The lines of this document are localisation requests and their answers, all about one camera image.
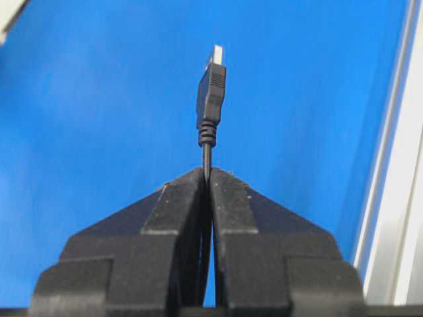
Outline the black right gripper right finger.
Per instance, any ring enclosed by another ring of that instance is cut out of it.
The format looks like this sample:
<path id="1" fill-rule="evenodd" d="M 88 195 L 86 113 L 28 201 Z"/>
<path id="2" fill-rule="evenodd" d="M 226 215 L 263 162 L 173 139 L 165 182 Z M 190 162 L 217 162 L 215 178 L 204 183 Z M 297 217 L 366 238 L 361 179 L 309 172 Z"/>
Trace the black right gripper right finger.
<path id="1" fill-rule="evenodd" d="M 216 303 L 229 316 L 364 316 L 356 270 L 326 230 L 220 169 L 210 176 Z"/>

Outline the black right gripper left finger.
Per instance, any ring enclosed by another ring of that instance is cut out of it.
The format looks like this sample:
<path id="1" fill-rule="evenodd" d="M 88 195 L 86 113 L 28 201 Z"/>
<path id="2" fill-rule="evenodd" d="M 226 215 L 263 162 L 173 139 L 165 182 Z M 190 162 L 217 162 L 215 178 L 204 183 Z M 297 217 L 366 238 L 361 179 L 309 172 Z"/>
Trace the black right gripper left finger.
<path id="1" fill-rule="evenodd" d="M 196 168 L 74 234 L 41 274 L 31 316 L 169 316 L 202 304 L 204 173 Z"/>

